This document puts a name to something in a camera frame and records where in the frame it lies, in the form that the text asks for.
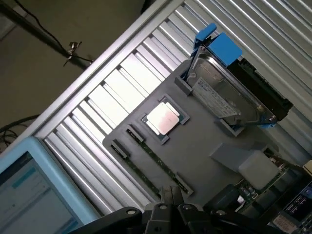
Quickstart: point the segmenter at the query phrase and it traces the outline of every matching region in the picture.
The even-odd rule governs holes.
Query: hard drive
[[[206,47],[200,46],[186,75],[192,94],[229,125],[274,124],[278,120]]]

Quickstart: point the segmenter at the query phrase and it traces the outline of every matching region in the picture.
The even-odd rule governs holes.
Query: hard drive label
[[[237,115],[237,112],[201,77],[193,86],[193,95],[219,118]]]

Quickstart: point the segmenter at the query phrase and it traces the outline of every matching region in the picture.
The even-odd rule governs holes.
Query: computer screen
[[[30,153],[0,174],[0,234],[66,234],[82,222]]]

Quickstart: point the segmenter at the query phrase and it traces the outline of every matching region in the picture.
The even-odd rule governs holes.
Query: monitor
[[[40,140],[0,159],[0,234],[66,234],[98,218]]]

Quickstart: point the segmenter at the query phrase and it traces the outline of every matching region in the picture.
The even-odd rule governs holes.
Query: floor
[[[20,0],[68,48],[97,58],[140,15],[144,0]],[[5,1],[14,5],[12,0]],[[0,41],[0,127],[43,112],[82,72],[16,27]]]

